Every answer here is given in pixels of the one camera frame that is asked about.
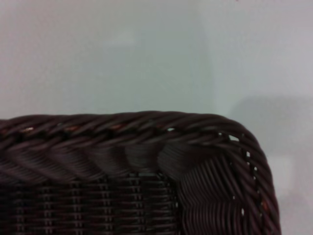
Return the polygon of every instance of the wicker basket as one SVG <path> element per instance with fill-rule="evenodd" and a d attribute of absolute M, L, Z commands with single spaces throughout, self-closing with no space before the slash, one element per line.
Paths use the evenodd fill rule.
<path fill-rule="evenodd" d="M 0 121 L 1 235 L 280 235 L 254 136 L 217 115 Z"/>

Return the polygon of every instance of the white surface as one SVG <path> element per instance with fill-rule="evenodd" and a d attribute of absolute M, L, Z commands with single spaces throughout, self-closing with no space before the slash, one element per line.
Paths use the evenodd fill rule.
<path fill-rule="evenodd" d="M 226 115 L 268 155 L 283 234 L 311 234 L 312 9 L 311 0 L 1 0 L 0 118 Z"/>

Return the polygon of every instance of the woven rattan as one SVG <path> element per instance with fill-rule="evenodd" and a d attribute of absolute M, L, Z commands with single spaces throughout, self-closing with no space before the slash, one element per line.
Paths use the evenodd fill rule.
<path fill-rule="evenodd" d="M 0 120 L 1 235 L 280 235 L 254 136 L 218 115 Z"/>

